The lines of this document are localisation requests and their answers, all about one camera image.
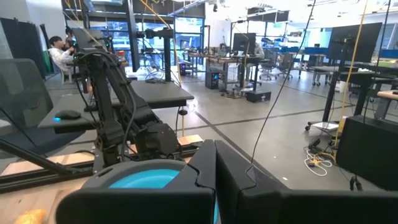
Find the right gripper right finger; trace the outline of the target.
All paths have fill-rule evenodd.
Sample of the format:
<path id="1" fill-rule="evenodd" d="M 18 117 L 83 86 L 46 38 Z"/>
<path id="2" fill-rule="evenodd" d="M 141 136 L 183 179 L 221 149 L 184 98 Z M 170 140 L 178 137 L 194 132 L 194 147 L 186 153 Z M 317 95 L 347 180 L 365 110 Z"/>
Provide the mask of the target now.
<path id="1" fill-rule="evenodd" d="M 292 190 L 215 141 L 222 223 L 397 223 L 397 194 Z"/>

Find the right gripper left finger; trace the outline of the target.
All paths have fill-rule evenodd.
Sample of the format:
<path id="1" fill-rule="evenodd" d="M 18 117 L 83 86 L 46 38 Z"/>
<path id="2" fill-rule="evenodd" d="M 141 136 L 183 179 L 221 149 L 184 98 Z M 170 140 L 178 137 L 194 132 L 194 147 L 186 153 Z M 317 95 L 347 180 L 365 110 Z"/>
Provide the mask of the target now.
<path id="1" fill-rule="evenodd" d="M 57 223 L 216 223 L 216 147 L 189 162 L 123 162 L 90 177 L 59 203 Z"/>

